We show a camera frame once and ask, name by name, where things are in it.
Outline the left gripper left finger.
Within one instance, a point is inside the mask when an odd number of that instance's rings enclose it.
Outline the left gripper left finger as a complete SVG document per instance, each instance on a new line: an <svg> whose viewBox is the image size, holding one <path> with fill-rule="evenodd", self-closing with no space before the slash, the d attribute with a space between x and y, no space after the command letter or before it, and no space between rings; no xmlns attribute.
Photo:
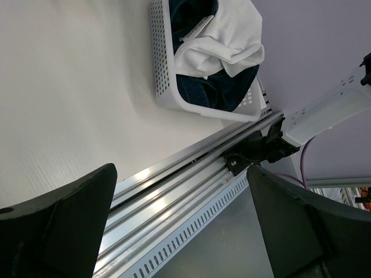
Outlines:
<svg viewBox="0 0 371 278"><path fill-rule="evenodd" d="M117 170L80 179L1 209L1 277L92 277Z"/></svg>

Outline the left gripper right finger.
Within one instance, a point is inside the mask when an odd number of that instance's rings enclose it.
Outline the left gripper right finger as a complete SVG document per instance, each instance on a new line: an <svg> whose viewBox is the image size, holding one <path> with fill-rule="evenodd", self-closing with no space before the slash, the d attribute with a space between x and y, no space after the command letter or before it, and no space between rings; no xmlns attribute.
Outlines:
<svg viewBox="0 0 371 278"><path fill-rule="evenodd" d="M370 213L252 165L246 173L275 277L370 277Z"/></svg>

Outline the dark blue denim skirt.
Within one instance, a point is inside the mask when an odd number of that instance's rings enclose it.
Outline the dark blue denim skirt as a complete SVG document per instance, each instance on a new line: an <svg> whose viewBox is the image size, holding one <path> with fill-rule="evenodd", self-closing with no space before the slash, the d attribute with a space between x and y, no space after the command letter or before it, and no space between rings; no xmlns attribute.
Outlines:
<svg viewBox="0 0 371 278"><path fill-rule="evenodd" d="M217 11L217 1L169 1L173 52L183 40L198 35L208 16ZM250 89L260 65L243 70L235 77L225 70L206 78L176 74L181 97L188 103L232 112Z"/></svg>

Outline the white shirt garment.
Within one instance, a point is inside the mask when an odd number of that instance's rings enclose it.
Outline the white shirt garment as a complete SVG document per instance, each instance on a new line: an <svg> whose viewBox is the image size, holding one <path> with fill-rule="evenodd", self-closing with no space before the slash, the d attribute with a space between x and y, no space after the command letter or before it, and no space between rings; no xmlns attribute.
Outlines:
<svg viewBox="0 0 371 278"><path fill-rule="evenodd" d="M175 73L206 78L221 70L235 77L264 61L263 19L252 1L217 1L201 32L174 54Z"/></svg>

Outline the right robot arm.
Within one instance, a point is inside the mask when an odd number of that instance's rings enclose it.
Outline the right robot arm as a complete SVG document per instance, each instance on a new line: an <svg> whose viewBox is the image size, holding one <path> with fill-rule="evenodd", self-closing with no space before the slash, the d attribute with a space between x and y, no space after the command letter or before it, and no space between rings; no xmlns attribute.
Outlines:
<svg viewBox="0 0 371 278"><path fill-rule="evenodd" d="M306 107L271 124L267 135L255 131L223 153L233 175L250 164L275 163L297 153L315 136L370 109L370 56L349 76Z"/></svg>

